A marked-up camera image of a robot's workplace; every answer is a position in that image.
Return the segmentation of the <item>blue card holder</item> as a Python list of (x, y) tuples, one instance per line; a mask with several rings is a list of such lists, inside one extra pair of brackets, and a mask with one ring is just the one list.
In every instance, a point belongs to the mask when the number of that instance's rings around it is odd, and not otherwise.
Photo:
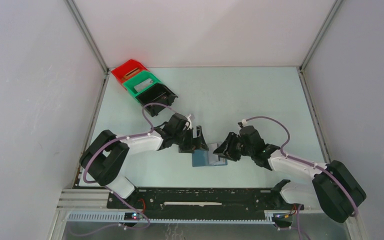
[(221, 158), (214, 154), (214, 150), (221, 145), (220, 142), (209, 143), (208, 151), (195, 150), (191, 155), (191, 163), (194, 168), (196, 167), (218, 167), (227, 166), (228, 162), (225, 158)]

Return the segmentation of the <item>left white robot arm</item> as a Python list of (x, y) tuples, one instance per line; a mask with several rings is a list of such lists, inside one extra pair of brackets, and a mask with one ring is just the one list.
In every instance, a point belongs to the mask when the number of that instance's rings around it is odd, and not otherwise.
[(200, 125), (193, 127), (192, 116), (175, 113), (168, 121), (153, 127), (151, 131), (130, 136), (117, 136), (110, 130), (102, 131), (79, 159), (91, 183), (110, 189), (119, 196), (125, 208), (133, 208), (138, 202), (136, 187), (121, 173), (128, 156), (148, 151), (160, 151), (178, 146), (179, 153), (193, 154), (209, 151)]

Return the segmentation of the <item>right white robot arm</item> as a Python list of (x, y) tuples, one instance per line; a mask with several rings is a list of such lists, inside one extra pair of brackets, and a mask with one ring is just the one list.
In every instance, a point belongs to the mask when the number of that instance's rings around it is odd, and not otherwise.
[(244, 126), (239, 133), (230, 132), (213, 153), (221, 158), (239, 161), (250, 157), (254, 163), (270, 171), (281, 172), (310, 181), (318, 205), (332, 220), (344, 223), (367, 198), (366, 192), (340, 161), (318, 165), (296, 156), (282, 153), (277, 145), (265, 143), (252, 126)]

